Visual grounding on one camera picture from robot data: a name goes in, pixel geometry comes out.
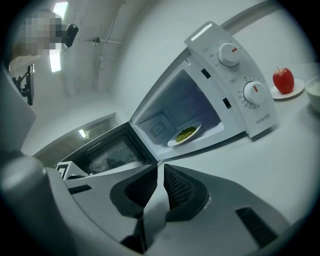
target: wall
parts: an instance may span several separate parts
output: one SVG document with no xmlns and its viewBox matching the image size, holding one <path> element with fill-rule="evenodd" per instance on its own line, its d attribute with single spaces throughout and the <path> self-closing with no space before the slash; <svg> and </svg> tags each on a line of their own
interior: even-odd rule
<svg viewBox="0 0 320 256">
<path fill-rule="evenodd" d="M 150 2 L 127 35 L 109 89 L 127 118 L 132 116 L 159 76 L 185 49 L 184 40 L 194 30 L 207 21 L 220 25 L 257 3 L 259 1 L 256 0 Z M 270 78 L 276 65 L 282 67 L 312 61 L 312 53 L 303 34 L 283 10 L 256 18 L 256 22 L 240 31 L 235 28 L 234 36 L 246 47 L 265 76 Z"/>
<path fill-rule="evenodd" d="M 114 113 L 118 124 L 127 121 L 107 93 L 46 99 L 31 108 L 37 118 L 22 146 L 22 152 L 31 156 L 79 127 Z"/>
<path fill-rule="evenodd" d="M 317 61 L 312 45 L 283 8 L 237 30 L 233 27 L 230 32 L 255 60 L 270 88 L 274 86 L 272 76 L 277 66 L 287 67 L 293 72 L 299 64 Z M 303 79 L 300 73 L 296 75 L 296 78 Z"/>
</svg>

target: white bowl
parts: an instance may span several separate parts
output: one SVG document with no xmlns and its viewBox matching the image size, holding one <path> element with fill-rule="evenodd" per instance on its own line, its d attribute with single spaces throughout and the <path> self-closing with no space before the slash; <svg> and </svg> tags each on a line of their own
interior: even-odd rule
<svg viewBox="0 0 320 256">
<path fill-rule="evenodd" d="M 305 84 L 305 91 L 312 107 L 320 113 L 320 76 L 314 77 Z"/>
</svg>

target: apple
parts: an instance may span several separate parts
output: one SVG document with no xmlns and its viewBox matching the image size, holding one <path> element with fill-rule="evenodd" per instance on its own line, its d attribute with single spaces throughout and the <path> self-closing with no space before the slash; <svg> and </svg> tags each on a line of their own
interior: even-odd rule
<svg viewBox="0 0 320 256">
<path fill-rule="evenodd" d="M 278 68 L 273 73 L 273 83 L 275 87 L 282 93 L 282 94 L 289 94 L 293 91 L 295 85 L 295 79 L 292 75 L 291 71 L 286 68 Z"/>
</svg>

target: microwave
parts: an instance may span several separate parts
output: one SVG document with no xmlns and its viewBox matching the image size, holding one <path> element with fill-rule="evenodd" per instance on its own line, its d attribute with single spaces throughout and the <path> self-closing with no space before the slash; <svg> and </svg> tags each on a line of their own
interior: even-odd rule
<svg viewBox="0 0 320 256">
<path fill-rule="evenodd" d="M 277 122 L 267 82 L 243 46 L 212 21 L 185 41 L 131 119 L 61 162 L 98 174 L 132 162 L 155 164 L 183 157 L 240 133 L 254 137 Z M 185 143 L 168 142 L 188 127 Z"/>
</svg>

